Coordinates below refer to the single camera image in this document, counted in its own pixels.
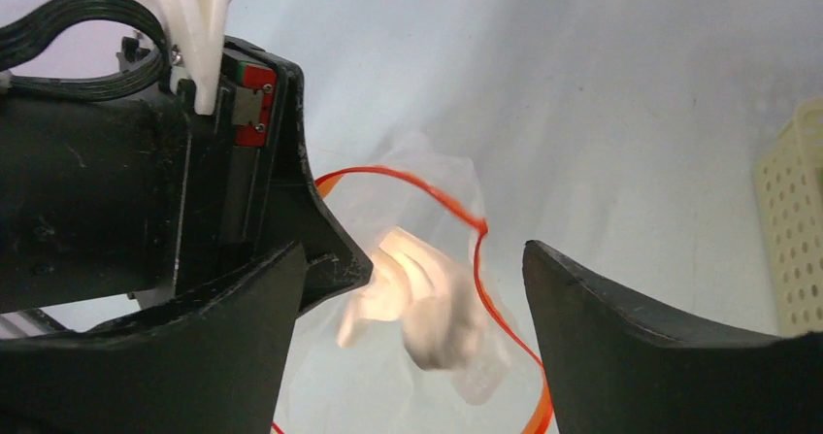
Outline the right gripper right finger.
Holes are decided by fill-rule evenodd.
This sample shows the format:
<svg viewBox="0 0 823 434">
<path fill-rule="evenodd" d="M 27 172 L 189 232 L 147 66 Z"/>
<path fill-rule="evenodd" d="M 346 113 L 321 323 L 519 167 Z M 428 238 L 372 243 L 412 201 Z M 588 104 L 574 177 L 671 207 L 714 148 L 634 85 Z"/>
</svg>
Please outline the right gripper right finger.
<svg viewBox="0 0 823 434">
<path fill-rule="evenodd" d="M 540 241 L 522 274 L 563 433 L 818 433 L 822 337 L 697 317 Z"/>
</svg>

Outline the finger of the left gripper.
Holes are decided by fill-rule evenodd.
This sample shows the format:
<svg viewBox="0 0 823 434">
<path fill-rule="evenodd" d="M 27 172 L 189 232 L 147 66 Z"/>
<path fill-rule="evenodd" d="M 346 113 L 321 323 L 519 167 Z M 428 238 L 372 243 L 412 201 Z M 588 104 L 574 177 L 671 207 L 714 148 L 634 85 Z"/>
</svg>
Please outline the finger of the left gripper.
<svg viewBox="0 0 823 434">
<path fill-rule="evenodd" d="M 372 262 L 332 214 L 314 183 L 304 123 L 305 80 L 296 64 L 275 64 L 275 106 L 264 147 L 266 207 L 259 239 L 296 243 L 306 260 L 298 314 L 367 283 Z"/>
</svg>

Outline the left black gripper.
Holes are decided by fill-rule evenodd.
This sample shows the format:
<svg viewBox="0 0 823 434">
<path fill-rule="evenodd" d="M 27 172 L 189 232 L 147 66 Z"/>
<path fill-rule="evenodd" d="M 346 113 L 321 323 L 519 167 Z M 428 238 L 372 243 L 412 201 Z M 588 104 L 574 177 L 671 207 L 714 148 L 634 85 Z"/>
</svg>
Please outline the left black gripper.
<svg viewBox="0 0 823 434">
<path fill-rule="evenodd" d="M 1 309 L 164 301 L 278 244 L 265 232 L 299 66 L 225 41 L 214 113 L 194 86 L 102 103 L 1 99 Z"/>
</svg>

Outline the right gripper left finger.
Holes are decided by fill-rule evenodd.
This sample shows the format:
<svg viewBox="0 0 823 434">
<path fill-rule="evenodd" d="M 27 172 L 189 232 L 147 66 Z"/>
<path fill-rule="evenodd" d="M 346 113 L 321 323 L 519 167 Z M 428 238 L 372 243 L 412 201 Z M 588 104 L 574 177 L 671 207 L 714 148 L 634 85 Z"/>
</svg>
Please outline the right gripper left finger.
<svg viewBox="0 0 823 434">
<path fill-rule="evenodd" d="M 267 433 L 306 276 L 291 244 L 83 333 L 1 344 L 5 433 Z"/>
</svg>

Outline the white oyster mushroom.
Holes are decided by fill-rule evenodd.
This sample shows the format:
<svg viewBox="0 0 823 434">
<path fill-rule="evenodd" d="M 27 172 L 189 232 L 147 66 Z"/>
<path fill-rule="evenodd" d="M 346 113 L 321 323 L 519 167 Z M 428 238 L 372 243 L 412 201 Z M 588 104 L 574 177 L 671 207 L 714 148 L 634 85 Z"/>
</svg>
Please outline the white oyster mushroom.
<svg viewBox="0 0 823 434">
<path fill-rule="evenodd" d="M 400 227 L 386 233 L 371 260 L 371 278 L 348 299 L 337 345 L 353 347 L 373 322 L 398 321 L 418 368 L 468 367 L 486 331 L 486 311 L 468 269 Z"/>
</svg>

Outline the clear zip top bag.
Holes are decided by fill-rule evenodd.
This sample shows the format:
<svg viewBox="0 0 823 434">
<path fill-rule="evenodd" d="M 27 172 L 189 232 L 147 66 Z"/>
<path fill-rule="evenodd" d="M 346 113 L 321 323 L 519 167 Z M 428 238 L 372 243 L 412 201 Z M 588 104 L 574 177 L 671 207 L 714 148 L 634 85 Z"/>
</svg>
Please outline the clear zip top bag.
<svg viewBox="0 0 823 434">
<path fill-rule="evenodd" d="M 474 165 L 420 134 L 342 175 L 324 200 L 372 261 L 367 283 L 300 317 L 276 433 L 546 433 L 553 407 L 494 280 L 474 266 Z"/>
</svg>

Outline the cream perforated plastic basket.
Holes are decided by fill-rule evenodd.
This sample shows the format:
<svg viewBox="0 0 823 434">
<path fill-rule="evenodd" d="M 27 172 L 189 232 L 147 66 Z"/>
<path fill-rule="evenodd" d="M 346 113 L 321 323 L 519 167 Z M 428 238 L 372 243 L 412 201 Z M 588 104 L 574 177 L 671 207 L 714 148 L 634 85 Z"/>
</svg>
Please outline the cream perforated plastic basket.
<svg viewBox="0 0 823 434">
<path fill-rule="evenodd" d="M 754 165 L 781 336 L 822 330 L 822 99 L 799 105 Z"/>
</svg>

